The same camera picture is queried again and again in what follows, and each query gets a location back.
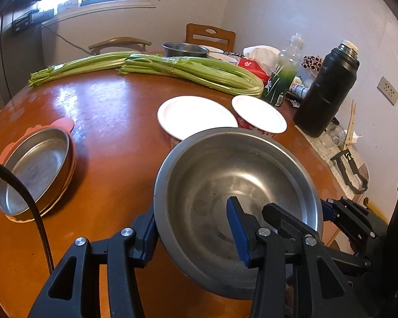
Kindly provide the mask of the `steel bowl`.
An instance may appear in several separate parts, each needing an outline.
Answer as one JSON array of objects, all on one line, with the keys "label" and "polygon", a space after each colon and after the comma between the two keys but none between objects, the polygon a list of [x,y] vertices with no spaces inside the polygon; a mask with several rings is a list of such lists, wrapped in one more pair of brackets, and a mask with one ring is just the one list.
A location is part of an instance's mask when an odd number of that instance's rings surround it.
[{"label": "steel bowl", "polygon": [[154,184],[154,218],[171,259],[196,284],[231,299],[253,297],[257,280],[242,217],[273,230],[262,214],[270,203],[322,231],[320,199],[303,165],[278,142],[246,129],[187,137],[162,162]]}]

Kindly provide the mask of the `small red paper bowl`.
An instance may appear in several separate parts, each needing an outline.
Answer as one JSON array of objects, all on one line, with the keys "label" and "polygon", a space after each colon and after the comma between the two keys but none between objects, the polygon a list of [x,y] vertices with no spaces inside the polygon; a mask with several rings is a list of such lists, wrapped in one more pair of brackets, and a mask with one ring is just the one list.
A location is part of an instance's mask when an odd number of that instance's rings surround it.
[{"label": "small red paper bowl", "polygon": [[269,103],[250,95],[237,95],[231,106],[239,127],[273,137],[287,130],[283,115]]}]

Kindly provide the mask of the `large red paper bowl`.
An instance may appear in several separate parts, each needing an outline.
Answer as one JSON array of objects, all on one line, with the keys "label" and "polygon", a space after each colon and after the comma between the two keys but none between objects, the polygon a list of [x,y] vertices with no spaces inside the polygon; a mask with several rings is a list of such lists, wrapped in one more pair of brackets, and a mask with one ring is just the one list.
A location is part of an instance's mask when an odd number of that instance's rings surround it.
[{"label": "large red paper bowl", "polygon": [[157,111],[161,128],[174,140],[208,129],[237,128],[235,116],[220,103],[195,95],[181,95],[163,102]]}]

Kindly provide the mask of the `black metal clip tool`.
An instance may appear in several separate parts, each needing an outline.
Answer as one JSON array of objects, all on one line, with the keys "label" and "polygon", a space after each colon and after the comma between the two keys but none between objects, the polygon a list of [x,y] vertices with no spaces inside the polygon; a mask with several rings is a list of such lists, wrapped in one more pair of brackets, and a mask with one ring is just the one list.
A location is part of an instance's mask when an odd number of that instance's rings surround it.
[{"label": "black metal clip tool", "polygon": [[[368,179],[360,173],[350,150],[346,149],[340,151],[331,157],[330,160],[338,167],[345,185],[348,186],[355,195],[364,194],[367,191]],[[352,178],[357,178],[360,184],[356,186]]]}]

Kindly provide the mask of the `wooden chopsticks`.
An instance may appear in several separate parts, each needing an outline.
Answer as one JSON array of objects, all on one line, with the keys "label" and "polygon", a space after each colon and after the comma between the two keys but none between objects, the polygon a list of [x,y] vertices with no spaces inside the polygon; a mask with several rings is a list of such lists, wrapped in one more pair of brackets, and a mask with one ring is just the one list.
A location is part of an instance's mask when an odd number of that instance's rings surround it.
[{"label": "wooden chopsticks", "polygon": [[349,124],[348,124],[347,134],[346,134],[346,138],[345,138],[344,145],[343,145],[343,150],[346,150],[348,148],[348,146],[352,144],[353,135],[354,135],[354,123],[355,123],[355,117],[356,117],[356,110],[357,110],[357,104],[353,100],[351,109],[350,109]]}]

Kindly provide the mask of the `black thermos flask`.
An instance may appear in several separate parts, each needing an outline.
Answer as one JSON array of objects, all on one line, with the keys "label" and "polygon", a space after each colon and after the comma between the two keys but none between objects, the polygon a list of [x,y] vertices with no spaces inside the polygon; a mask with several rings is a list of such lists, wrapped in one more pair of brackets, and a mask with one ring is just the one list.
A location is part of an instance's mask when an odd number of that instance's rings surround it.
[{"label": "black thermos flask", "polygon": [[319,137],[335,117],[357,79],[358,54],[358,47],[344,39],[323,59],[315,81],[293,117],[295,125],[305,134]]}]

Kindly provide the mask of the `right celery bunch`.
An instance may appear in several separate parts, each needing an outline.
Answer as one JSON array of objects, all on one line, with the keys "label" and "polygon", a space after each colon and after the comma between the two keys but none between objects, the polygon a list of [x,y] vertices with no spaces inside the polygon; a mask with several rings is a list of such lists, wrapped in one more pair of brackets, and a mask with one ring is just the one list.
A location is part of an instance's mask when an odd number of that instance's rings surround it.
[{"label": "right celery bunch", "polygon": [[250,71],[212,58],[165,57],[135,53],[125,59],[118,73],[169,76],[229,95],[259,97],[264,89],[262,79]]}]

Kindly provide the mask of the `celery bunch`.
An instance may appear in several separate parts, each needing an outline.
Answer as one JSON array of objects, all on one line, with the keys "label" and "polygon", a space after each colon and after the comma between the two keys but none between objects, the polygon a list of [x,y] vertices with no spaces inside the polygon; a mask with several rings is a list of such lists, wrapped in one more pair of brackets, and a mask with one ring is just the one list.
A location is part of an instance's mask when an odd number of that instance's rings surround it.
[{"label": "celery bunch", "polygon": [[169,76],[229,95],[259,97],[264,89],[262,79],[250,71],[212,58],[165,57],[135,53],[125,59],[118,73]]},{"label": "celery bunch", "polygon": [[126,58],[133,54],[136,54],[136,51],[109,52],[53,65],[38,72],[31,73],[28,79],[28,85],[30,87],[40,86],[44,83],[69,76],[93,73],[101,70],[118,69],[125,63]]}]

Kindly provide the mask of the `red tissue pack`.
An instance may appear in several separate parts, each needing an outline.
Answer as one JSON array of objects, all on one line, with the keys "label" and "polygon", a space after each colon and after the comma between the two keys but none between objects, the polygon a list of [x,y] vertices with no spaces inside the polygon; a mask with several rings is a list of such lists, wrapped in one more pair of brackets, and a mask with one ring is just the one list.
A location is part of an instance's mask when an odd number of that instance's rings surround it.
[{"label": "red tissue pack", "polygon": [[277,48],[268,45],[246,47],[237,65],[250,71],[266,84],[278,63],[279,54]]}]

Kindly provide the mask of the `wooden chair with cutout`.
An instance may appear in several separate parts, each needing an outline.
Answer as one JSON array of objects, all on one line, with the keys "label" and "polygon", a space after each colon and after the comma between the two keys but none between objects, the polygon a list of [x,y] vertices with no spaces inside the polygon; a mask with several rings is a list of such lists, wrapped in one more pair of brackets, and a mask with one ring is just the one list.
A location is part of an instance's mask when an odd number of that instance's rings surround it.
[{"label": "wooden chair with cutout", "polygon": [[236,33],[214,26],[189,23],[186,25],[186,43],[206,45],[231,52],[234,47]]}]

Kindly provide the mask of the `far steel pot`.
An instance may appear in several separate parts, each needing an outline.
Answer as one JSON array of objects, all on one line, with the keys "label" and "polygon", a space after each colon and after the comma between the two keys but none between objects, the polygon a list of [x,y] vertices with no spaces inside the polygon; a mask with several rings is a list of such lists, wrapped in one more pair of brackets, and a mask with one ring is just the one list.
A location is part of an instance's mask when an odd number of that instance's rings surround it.
[{"label": "far steel pot", "polygon": [[167,42],[162,45],[166,57],[206,58],[209,50],[200,45],[183,42]]}]

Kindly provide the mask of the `left celery bunch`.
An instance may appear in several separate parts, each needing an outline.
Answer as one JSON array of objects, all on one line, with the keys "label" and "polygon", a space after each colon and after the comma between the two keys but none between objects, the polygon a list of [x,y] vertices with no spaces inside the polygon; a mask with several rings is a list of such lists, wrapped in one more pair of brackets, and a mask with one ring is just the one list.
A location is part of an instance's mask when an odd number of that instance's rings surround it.
[{"label": "left celery bunch", "polygon": [[30,87],[40,86],[44,83],[69,76],[93,73],[101,70],[118,69],[125,63],[126,58],[133,54],[136,54],[136,51],[109,52],[53,65],[38,72],[31,73],[28,79],[28,85]]}]

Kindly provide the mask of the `curved-back wooden chair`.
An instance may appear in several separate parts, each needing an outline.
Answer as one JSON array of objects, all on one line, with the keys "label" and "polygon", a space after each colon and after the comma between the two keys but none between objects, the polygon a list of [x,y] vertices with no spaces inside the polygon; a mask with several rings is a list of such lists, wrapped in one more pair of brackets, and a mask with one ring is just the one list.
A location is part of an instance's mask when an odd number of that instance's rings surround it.
[{"label": "curved-back wooden chair", "polygon": [[150,41],[136,37],[114,37],[90,45],[88,50],[90,51],[91,55],[99,55],[102,50],[110,47],[121,47],[144,52],[146,48],[151,45],[152,43]]}]

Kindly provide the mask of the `grey refrigerator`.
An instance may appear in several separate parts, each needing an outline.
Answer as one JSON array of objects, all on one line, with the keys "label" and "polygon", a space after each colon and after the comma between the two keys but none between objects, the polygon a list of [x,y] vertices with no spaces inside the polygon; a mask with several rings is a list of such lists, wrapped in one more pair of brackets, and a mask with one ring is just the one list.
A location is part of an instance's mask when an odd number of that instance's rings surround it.
[{"label": "grey refrigerator", "polygon": [[12,14],[0,16],[0,108],[27,85],[30,74],[45,65],[41,27],[15,34]]}]

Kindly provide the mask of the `wall power socket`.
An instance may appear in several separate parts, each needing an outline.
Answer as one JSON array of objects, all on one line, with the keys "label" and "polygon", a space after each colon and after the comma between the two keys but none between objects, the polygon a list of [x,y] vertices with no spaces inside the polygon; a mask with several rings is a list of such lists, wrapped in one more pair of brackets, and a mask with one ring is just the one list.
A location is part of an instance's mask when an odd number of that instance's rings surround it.
[{"label": "wall power socket", "polygon": [[377,89],[382,93],[391,105],[395,105],[398,101],[398,91],[385,78],[380,78]]}]

